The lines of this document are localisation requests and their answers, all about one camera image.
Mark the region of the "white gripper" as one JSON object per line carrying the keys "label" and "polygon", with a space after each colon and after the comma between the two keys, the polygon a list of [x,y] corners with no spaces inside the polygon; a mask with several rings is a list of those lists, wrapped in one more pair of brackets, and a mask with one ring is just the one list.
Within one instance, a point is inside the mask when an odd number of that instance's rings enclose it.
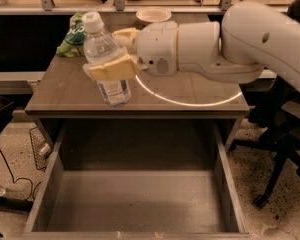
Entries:
{"label": "white gripper", "polygon": [[[112,37],[129,54],[137,54],[142,63],[141,68],[146,73],[152,76],[173,76],[177,72],[177,30],[176,22],[166,21],[151,23],[140,32],[136,28],[117,30],[112,33]],[[129,54],[102,64],[85,64],[83,70],[95,81],[133,79],[139,72],[139,64]]]}

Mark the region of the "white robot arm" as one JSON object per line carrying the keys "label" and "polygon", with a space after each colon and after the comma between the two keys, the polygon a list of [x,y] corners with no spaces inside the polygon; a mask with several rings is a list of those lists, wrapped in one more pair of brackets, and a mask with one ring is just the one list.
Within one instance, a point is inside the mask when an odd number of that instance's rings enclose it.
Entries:
{"label": "white robot arm", "polygon": [[220,23],[166,21],[113,35],[119,56],[83,66],[93,80],[131,79],[144,70],[152,76],[195,72],[240,84],[268,68],[300,92],[300,23],[263,4],[240,2]]}

